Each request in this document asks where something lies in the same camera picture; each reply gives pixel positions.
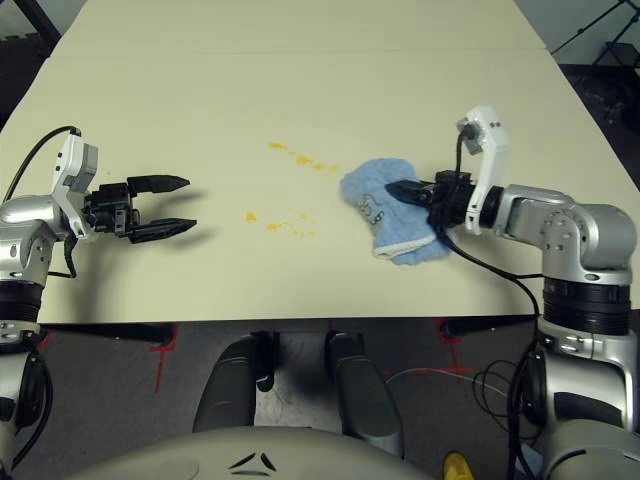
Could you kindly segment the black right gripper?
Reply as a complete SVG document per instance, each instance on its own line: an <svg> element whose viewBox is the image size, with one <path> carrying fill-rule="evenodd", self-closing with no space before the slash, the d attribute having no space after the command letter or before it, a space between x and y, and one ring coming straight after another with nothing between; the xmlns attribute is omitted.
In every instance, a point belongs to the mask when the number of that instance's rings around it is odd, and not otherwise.
<svg viewBox="0 0 640 480"><path fill-rule="evenodd" d="M475 190L471 174L440 171L435 182L399 180L385 186L403 203L430 203L428 222L433 227L453 228L465 222L467 207Z"/></svg>

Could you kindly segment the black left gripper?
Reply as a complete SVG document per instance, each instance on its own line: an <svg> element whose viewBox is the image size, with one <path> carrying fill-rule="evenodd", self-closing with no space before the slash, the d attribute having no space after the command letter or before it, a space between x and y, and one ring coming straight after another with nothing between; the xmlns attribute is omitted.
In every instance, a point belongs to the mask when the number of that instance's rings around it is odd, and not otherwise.
<svg viewBox="0 0 640 480"><path fill-rule="evenodd" d="M174 175L128 177L127 182L103 184L85 197L83 214L96 233L128 235L132 244L165 240L197 225L196 220L167 218L138 225L139 211L133 199L141 193L167 193L189 185Z"/></svg>

